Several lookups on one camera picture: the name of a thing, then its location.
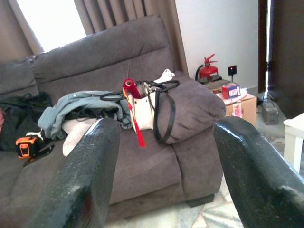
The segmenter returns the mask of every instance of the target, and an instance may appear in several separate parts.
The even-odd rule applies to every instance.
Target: fire extinguisher
[[[204,64],[200,65],[199,68],[196,71],[195,74],[195,81],[198,80],[199,78],[204,78],[206,77],[208,81],[214,81],[212,78],[212,74],[217,73],[217,76],[219,75],[218,68],[215,66],[211,66],[211,63],[215,63],[217,61],[210,61],[210,59],[214,56],[215,54],[212,54],[208,58],[205,57]]]

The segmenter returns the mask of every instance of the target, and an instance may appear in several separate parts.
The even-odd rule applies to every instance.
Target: bright window
[[[73,0],[17,0],[44,51],[86,36]]]

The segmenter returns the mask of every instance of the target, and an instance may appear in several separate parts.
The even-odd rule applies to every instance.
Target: gray box
[[[276,125],[279,118],[279,111],[272,102],[263,102],[262,104],[263,119],[267,125]]]

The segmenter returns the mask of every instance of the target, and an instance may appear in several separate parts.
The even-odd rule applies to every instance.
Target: floor
[[[261,107],[257,109],[257,129],[283,155],[285,117],[279,112],[277,125],[264,123]],[[302,156],[300,174],[304,177],[304,155]],[[214,201],[205,205],[190,208],[181,203],[158,209],[128,219],[107,223],[105,228],[242,228],[242,223],[233,205],[225,178]]]

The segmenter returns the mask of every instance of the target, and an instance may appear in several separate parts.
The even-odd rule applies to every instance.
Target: gray-blue jacket
[[[38,120],[38,126],[45,132],[47,138],[63,139],[66,134],[61,129],[65,116],[72,110],[83,108],[104,108],[106,111],[117,109],[114,119],[124,129],[132,128],[130,111],[127,108],[127,101],[120,102],[103,101],[98,96],[108,93],[107,91],[81,91],[68,94],[60,98],[54,107],[48,107]]]

